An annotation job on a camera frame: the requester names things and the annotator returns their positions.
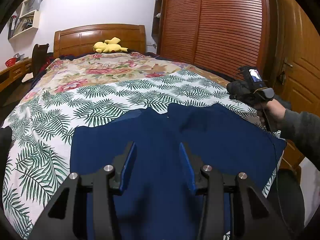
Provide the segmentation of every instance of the wooden wardrobe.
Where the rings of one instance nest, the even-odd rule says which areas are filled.
[[[230,77],[242,65],[263,73],[273,64],[276,0],[166,0],[162,17],[162,57]]]

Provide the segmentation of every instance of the wooden headboard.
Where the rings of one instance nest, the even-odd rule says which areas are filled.
[[[54,34],[53,56],[90,53],[96,42],[111,40],[113,37],[119,38],[119,44],[124,48],[146,52],[144,25],[96,24],[57,31]]]

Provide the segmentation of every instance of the gray sleeve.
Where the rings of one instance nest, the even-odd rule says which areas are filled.
[[[320,171],[320,117],[286,109],[280,136],[292,140],[298,150]]]

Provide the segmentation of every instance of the green leaf pattern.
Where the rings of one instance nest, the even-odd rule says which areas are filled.
[[[170,103],[198,107],[219,103],[263,129],[254,109],[230,100],[224,87],[186,69],[54,95],[45,90],[16,106],[4,122],[4,127],[12,128],[13,146],[2,198],[5,215],[19,235],[28,238],[36,219],[68,175],[76,127],[104,125],[132,109],[151,107],[162,114]],[[274,176],[275,172],[263,190],[265,196]]]

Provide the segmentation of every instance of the silver bolt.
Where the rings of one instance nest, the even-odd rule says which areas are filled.
[[[248,176],[247,176],[247,174],[245,174],[244,172],[240,172],[239,173],[239,178],[240,179],[246,179]]]
[[[76,179],[77,177],[78,177],[78,173],[76,173],[76,172],[70,173],[70,175],[69,175],[70,179]]]
[[[113,166],[112,165],[106,165],[103,168],[105,171],[112,171],[113,170]]]
[[[210,165],[204,165],[202,168],[204,171],[211,171],[212,170],[212,167]]]

